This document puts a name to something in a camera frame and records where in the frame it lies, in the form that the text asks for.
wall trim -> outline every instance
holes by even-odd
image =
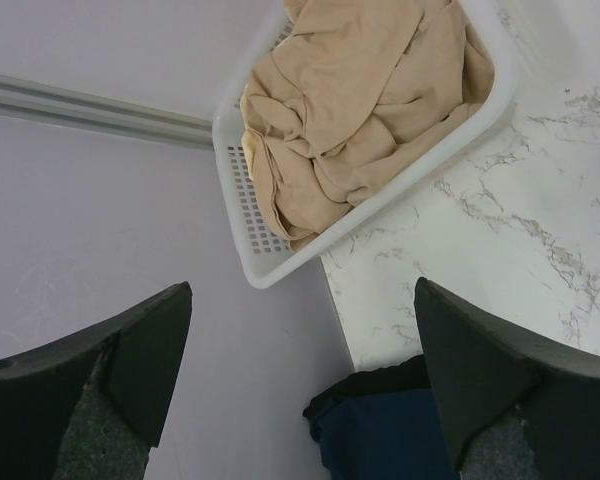
[[[213,149],[210,121],[5,75],[0,115]]]

laundry basket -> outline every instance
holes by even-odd
[[[245,275],[256,288],[267,288],[311,258],[320,255],[425,175],[453,157],[490,127],[513,96],[517,61],[513,44],[502,27],[493,0],[460,0],[462,8],[484,43],[495,69],[493,89],[470,119],[405,169],[380,192],[365,200],[297,253],[265,225],[249,179],[241,146],[244,124],[239,100],[251,67],[291,33],[282,8],[264,19],[260,35],[233,73],[231,84],[213,122],[213,144],[231,231]]]

beige fabric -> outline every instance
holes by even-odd
[[[240,106],[258,206],[297,250],[469,118],[493,69],[457,1],[286,2]]]

marble countertop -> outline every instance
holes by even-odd
[[[600,355],[600,0],[501,0],[521,61],[500,125],[322,261],[358,369],[419,353],[420,276]]]

blue fabric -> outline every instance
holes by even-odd
[[[431,390],[332,401],[314,418],[333,480],[459,480]]]

